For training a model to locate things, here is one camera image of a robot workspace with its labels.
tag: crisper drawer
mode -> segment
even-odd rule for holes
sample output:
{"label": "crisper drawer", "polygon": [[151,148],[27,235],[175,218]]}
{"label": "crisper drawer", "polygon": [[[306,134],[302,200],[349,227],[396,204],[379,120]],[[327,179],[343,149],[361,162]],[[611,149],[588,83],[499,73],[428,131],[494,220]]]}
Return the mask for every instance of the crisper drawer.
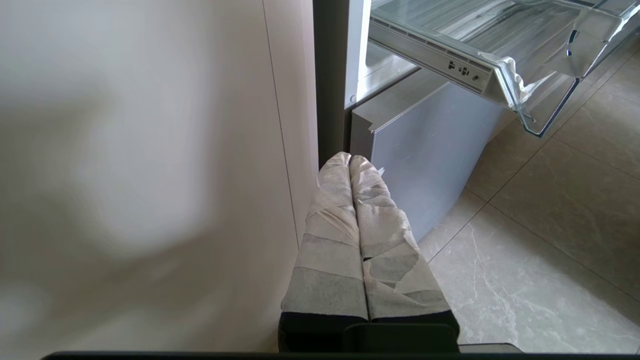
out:
{"label": "crisper drawer", "polygon": [[[640,25],[640,0],[374,0],[369,40],[544,135],[577,85]],[[541,119],[533,107],[561,92]]]}

